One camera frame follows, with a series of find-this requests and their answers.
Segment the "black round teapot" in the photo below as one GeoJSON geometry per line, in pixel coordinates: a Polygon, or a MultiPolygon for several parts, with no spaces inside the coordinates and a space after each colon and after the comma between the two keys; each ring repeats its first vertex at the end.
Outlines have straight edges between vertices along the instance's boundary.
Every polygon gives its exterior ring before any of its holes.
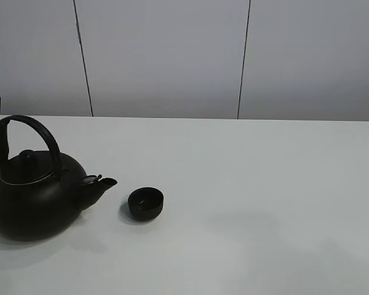
{"type": "Polygon", "coordinates": [[[76,159],[60,151],[54,136],[36,119],[12,115],[0,120],[0,236],[21,242],[53,237],[116,184],[113,178],[88,175],[76,159]],[[35,130],[47,150],[26,149],[10,158],[11,121],[35,130]]]}

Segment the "small black teacup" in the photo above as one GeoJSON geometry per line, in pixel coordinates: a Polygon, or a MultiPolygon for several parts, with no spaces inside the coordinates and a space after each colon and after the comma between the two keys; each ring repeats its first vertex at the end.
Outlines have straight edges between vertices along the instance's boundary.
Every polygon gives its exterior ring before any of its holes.
{"type": "Polygon", "coordinates": [[[127,204],[134,220],[148,222],[157,218],[162,212],[164,195],[154,187],[141,187],[129,195],[127,204]]]}

